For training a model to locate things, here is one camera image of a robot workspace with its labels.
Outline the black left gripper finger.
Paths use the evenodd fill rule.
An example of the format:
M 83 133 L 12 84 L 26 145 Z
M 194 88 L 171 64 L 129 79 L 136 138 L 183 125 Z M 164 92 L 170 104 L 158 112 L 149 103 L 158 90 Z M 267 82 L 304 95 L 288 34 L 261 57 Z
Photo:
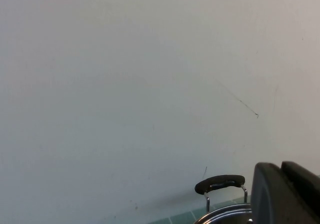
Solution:
M 257 163 L 250 201 L 254 224 L 318 224 L 320 178 L 291 161 Z

